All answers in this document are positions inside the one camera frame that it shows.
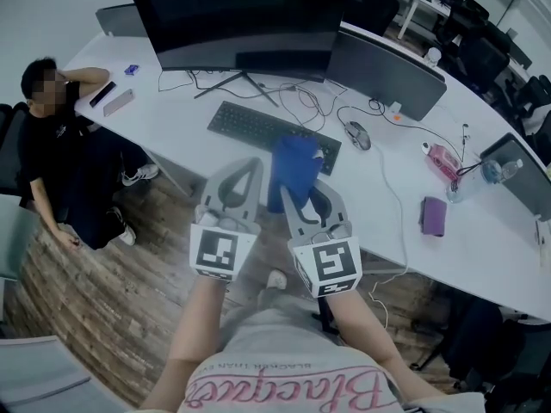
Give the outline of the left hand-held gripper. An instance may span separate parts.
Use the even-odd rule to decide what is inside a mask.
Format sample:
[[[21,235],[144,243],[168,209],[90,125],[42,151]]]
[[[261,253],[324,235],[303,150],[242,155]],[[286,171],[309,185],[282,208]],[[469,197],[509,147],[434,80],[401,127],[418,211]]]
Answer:
[[[246,177],[244,192],[235,187]],[[263,181],[263,162],[249,157],[215,172],[202,193],[190,226],[189,266],[216,280],[236,280],[260,234],[255,221]],[[214,209],[226,209],[232,216]]]

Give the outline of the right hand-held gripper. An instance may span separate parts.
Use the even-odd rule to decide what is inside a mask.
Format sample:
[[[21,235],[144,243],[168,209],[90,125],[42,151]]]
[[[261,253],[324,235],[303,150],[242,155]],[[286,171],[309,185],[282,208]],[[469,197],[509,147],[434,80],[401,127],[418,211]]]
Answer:
[[[361,279],[360,248],[340,194],[317,180],[300,207],[287,187],[280,192],[291,235],[288,248],[310,294],[324,298],[354,290]]]

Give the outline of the blue cloth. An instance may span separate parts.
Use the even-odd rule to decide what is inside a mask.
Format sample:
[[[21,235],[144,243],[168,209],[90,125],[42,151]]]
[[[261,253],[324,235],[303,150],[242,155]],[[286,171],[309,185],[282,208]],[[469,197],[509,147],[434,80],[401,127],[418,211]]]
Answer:
[[[272,151],[268,211],[276,214],[284,212],[281,187],[285,187],[294,202],[303,207],[323,162],[323,152],[313,136],[281,137]]]

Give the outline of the black keyboard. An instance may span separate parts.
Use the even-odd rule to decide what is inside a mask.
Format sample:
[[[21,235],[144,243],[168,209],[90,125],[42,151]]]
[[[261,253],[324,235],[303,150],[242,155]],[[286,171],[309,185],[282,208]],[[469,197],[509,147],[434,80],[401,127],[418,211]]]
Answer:
[[[341,142],[333,138],[232,102],[220,104],[207,129],[269,152],[281,138],[312,137],[323,152],[320,172],[327,176],[331,175],[341,148]]]

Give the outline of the person's right forearm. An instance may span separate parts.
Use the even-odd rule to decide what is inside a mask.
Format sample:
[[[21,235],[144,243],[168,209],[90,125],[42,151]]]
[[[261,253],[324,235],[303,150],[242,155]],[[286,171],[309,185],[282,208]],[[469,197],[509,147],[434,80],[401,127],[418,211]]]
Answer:
[[[383,365],[399,358],[399,351],[383,324],[357,290],[325,298],[344,341]]]

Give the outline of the person's left forearm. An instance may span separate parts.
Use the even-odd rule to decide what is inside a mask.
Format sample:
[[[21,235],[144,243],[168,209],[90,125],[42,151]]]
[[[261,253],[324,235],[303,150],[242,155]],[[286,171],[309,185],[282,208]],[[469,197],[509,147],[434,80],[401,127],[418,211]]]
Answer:
[[[168,362],[201,364],[216,352],[227,283],[199,276],[186,299]]]

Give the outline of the grey computer mouse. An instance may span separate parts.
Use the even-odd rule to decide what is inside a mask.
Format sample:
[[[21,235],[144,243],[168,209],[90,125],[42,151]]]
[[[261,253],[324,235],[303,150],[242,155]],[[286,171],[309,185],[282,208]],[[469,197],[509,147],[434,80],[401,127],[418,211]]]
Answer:
[[[368,132],[358,122],[346,122],[344,130],[356,148],[362,151],[368,151],[371,148],[371,139]]]

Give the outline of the pink box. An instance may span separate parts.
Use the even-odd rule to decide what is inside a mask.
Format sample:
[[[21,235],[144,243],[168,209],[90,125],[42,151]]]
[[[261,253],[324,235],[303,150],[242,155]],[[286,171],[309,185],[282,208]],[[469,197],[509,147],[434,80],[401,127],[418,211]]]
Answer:
[[[446,147],[431,145],[427,158],[430,160],[430,167],[438,172],[441,178],[446,178],[450,182],[459,179],[458,171],[462,168],[461,162]]]

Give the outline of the pink phone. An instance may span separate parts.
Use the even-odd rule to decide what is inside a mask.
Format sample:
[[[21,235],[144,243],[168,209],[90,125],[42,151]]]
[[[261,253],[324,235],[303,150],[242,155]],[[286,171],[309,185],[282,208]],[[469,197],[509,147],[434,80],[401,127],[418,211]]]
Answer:
[[[121,108],[125,107],[128,103],[130,103],[134,99],[134,92],[132,89],[128,89],[119,96],[117,96],[114,100],[108,102],[103,107],[103,116],[109,117],[111,114],[115,113],[116,111],[120,110]]]

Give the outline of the clear bottle with blue lid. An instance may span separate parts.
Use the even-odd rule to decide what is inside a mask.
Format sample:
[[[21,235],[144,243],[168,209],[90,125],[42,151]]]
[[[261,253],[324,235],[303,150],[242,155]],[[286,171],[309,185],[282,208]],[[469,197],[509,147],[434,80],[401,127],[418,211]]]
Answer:
[[[464,169],[457,179],[446,188],[450,203],[459,203],[477,194],[481,189],[501,182],[502,168],[494,160],[481,162],[474,167]]]

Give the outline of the black phone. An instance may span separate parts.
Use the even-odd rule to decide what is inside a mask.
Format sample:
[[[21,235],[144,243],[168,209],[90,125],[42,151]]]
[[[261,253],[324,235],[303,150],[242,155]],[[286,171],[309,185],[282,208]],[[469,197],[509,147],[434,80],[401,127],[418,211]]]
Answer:
[[[113,81],[107,83],[91,100],[90,106],[94,108],[98,103],[100,103],[107,95],[109,95],[115,88],[117,84]]]

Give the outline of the curved black monitor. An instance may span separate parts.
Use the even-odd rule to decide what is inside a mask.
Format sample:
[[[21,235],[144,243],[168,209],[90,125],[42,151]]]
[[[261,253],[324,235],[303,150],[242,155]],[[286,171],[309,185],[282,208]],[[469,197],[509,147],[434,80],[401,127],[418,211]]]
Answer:
[[[348,0],[133,0],[165,71],[322,82]]]

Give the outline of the small clear water bottle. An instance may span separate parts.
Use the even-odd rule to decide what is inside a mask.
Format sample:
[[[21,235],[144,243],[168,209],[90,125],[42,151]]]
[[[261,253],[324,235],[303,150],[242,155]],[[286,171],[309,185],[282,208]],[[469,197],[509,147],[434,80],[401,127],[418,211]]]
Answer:
[[[505,163],[501,168],[501,182],[511,179],[523,167],[523,160],[513,160]]]

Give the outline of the grey desk divider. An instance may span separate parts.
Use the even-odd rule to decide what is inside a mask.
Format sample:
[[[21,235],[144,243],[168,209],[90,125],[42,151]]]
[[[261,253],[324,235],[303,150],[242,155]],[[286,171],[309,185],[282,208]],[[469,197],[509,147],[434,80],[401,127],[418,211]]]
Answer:
[[[146,38],[147,32],[134,3],[99,9],[96,19],[107,36]]]
[[[551,180],[524,145],[507,133],[481,152],[480,158],[495,160],[500,165],[520,159],[523,167],[505,187],[513,193],[541,222],[551,220]]]

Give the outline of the row of black chairs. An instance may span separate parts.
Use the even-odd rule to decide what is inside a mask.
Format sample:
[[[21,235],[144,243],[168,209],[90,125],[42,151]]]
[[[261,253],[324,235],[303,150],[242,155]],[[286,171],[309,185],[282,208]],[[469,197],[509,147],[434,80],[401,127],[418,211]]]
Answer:
[[[488,103],[531,147],[551,145],[551,116],[535,133],[524,126],[538,108],[551,106],[551,79],[540,75],[520,84],[510,78],[500,86],[497,79],[516,46],[511,37],[491,23],[488,11],[474,0],[440,1],[450,7],[446,22],[436,30],[443,69]]]

